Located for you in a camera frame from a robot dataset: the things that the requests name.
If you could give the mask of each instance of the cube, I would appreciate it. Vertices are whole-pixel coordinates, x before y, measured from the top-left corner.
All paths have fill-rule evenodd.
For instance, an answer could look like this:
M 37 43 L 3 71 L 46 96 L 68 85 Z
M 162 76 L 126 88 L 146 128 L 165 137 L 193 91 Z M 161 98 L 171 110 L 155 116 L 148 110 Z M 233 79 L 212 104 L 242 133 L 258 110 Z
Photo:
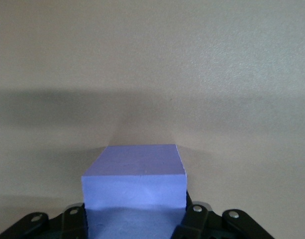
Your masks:
M 82 176 L 89 238 L 169 239 L 186 206 L 177 146 L 108 146 Z

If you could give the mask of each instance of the blue foam block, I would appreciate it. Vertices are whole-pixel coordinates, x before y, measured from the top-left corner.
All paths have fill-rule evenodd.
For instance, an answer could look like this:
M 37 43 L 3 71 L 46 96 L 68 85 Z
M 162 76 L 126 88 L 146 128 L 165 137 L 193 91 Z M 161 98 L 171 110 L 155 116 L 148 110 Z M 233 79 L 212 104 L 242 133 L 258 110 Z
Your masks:
M 176 145 L 109 146 L 82 176 L 91 239 L 169 239 L 186 206 Z

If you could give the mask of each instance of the top face of block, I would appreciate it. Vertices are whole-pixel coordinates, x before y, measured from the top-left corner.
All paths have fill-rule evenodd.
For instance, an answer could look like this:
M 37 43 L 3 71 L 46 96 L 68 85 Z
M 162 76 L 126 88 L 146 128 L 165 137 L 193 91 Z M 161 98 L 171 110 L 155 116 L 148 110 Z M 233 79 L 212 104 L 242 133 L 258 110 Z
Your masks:
M 108 146 L 84 176 L 185 174 L 177 146 Z

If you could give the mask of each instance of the silver screw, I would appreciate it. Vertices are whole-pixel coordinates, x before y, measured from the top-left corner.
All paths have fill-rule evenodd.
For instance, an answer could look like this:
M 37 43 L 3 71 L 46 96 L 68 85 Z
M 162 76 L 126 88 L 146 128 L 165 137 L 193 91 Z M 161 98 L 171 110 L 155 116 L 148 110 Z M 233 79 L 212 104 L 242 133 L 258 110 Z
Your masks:
M 70 215 L 73 215 L 73 214 L 76 214 L 78 212 L 78 209 L 72 209 L 69 214 Z
M 40 219 L 41 219 L 41 217 L 42 217 L 42 215 L 41 215 L 41 214 L 40 214 L 40 215 L 38 215 L 38 216 L 35 216 L 35 217 L 33 217 L 33 218 L 32 218 L 31 222 L 36 222 L 36 221 L 40 220 Z
M 200 207 L 199 205 L 195 205 L 195 206 L 193 207 L 193 211 L 195 211 L 195 212 L 197 212 L 197 213 L 200 213 L 200 212 L 202 212 L 202 207 Z
M 239 215 L 237 212 L 235 212 L 235 211 L 230 211 L 228 214 L 229 214 L 230 217 L 232 217 L 232 218 L 239 218 L 239 216 L 240 216 L 240 215 Z

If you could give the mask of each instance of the gray surface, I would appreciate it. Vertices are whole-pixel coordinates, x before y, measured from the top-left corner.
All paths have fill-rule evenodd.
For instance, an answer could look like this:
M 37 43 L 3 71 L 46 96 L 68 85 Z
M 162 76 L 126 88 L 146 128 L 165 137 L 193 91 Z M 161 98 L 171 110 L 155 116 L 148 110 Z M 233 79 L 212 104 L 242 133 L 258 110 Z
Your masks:
M 194 200 L 305 238 L 305 1 L 0 0 L 0 232 L 154 143 Z

